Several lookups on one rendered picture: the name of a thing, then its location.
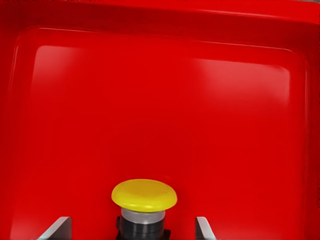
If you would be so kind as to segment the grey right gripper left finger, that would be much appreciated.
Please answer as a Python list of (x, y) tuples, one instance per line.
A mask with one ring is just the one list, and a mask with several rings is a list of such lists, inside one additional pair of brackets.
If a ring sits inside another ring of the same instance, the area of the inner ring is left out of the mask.
[(71, 240), (72, 219), (69, 216), (59, 217), (37, 240)]

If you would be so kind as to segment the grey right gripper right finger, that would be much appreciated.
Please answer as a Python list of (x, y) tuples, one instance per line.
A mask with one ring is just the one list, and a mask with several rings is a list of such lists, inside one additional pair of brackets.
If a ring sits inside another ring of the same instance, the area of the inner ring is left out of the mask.
[(204, 216), (195, 218), (195, 238), (197, 240), (217, 240), (207, 218)]

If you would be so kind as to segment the yellow-capped push button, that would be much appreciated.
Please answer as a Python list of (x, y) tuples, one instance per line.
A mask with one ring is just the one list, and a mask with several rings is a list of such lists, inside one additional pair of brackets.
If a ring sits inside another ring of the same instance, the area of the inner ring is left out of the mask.
[(178, 201), (171, 186), (153, 179), (130, 179), (114, 187), (111, 199), (120, 207), (116, 240), (170, 240), (166, 210)]

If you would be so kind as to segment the red plastic tray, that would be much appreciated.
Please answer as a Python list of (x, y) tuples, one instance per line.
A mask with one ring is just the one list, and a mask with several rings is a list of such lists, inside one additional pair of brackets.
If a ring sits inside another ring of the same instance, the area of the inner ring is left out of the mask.
[(172, 240), (320, 240), (320, 3), (0, 0), (0, 240), (115, 240), (170, 185)]

